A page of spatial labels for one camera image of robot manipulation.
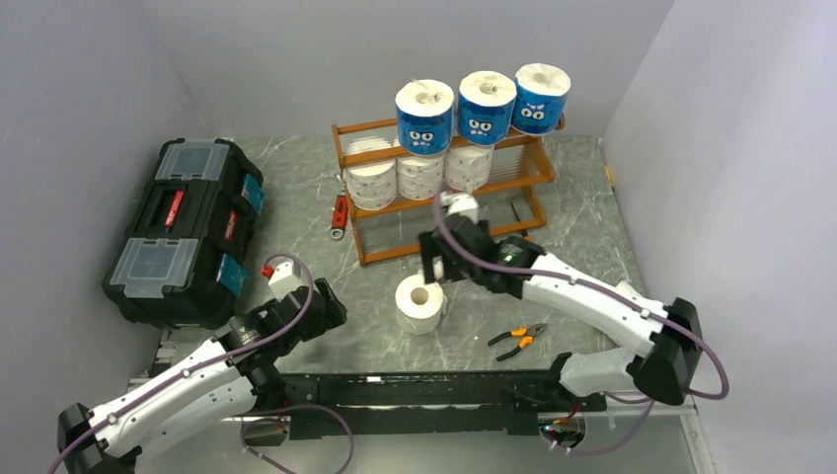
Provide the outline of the white floral paper roll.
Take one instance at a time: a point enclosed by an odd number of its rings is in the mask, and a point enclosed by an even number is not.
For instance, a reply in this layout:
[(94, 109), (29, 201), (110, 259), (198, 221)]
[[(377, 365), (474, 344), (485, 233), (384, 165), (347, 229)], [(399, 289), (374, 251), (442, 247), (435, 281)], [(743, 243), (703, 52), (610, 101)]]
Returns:
[(407, 154), (396, 159), (399, 194), (410, 200), (432, 198), (443, 180), (446, 152), (419, 156)]
[(493, 146), (471, 145), (447, 150), (444, 180), (448, 188), (468, 194), (485, 185), (490, 177)]
[[(369, 136), (354, 139), (345, 153), (355, 155), (391, 147), (390, 141)], [(398, 194), (395, 159), (346, 167), (343, 177), (354, 205), (364, 210), (382, 209), (391, 204)]]

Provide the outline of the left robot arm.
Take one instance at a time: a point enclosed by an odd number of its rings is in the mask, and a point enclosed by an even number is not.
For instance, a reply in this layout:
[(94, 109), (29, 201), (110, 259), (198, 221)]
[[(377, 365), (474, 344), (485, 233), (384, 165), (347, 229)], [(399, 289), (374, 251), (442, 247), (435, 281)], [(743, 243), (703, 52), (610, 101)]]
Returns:
[(150, 458), (230, 415), (268, 415), (288, 403), (275, 366), (301, 342), (346, 321), (323, 278), (231, 317), (179, 363), (106, 404), (76, 403), (58, 418), (58, 457), (70, 473), (131, 473)]

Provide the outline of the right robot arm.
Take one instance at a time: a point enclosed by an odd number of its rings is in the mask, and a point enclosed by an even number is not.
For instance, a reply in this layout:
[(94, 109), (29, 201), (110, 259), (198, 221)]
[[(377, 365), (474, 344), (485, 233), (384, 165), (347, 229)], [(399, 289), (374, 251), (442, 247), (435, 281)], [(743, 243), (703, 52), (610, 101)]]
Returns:
[(522, 237), (493, 240), (485, 221), (455, 214), (444, 223), (450, 240), (439, 229), (418, 237), (426, 280), (468, 279), (490, 292), (558, 309), (616, 343), (605, 352), (557, 355), (543, 386), (550, 406), (566, 410), (582, 397), (631, 389), (666, 405), (685, 401), (704, 352), (692, 302), (631, 295)]

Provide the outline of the plain white paper roll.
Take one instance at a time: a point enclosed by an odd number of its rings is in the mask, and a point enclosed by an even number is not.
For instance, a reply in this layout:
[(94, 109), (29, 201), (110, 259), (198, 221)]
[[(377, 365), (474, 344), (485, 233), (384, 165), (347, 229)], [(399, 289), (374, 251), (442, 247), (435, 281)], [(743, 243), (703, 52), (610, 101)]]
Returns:
[(404, 278), (395, 292), (396, 317), (410, 335), (434, 331), (447, 312), (448, 299), (438, 282), (426, 283), (416, 273)]

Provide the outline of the blue paper roll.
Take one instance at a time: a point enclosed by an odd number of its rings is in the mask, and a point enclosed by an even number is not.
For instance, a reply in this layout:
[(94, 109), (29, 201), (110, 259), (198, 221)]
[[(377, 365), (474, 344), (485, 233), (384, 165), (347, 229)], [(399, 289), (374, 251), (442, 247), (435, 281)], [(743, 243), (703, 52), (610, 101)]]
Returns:
[(412, 80), (395, 96), (398, 141), (409, 153), (444, 152), (453, 138), (453, 90), (433, 79)]
[(508, 134), (516, 97), (515, 83), (504, 74), (472, 72), (459, 85), (457, 132), (474, 145), (499, 143)]
[(559, 123), (571, 89), (561, 68), (544, 63), (521, 66), (514, 76), (516, 100), (511, 126), (527, 135), (545, 135)]

